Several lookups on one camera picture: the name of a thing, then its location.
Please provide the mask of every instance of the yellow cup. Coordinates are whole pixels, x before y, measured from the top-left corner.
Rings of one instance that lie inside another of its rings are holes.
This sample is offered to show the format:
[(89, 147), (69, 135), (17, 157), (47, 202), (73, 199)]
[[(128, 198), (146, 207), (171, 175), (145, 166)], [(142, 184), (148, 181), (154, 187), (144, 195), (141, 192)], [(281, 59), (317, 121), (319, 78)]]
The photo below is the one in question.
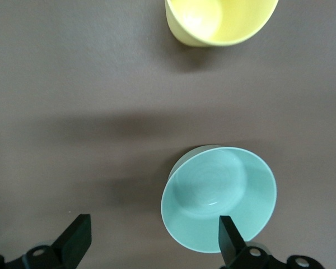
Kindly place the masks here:
[(173, 35), (193, 47), (229, 46), (256, 34), (278, 0), (165, 0)]

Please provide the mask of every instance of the gray table surface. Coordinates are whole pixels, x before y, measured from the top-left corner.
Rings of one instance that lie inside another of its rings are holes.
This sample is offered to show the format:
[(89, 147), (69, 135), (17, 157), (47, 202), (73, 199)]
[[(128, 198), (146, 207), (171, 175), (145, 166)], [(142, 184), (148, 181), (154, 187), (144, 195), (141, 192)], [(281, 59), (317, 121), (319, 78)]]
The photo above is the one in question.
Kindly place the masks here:
[(281, 0), (226, 48), (181, 45), (163, 0), (0, 1), (0, 253), (56, 238), (80, 213), (79, 268), (219, 268), (167, 233), (168, 173), (205, 144), (272, 168), (276, 210), (254, 239), (336, 269), (336, 0)]

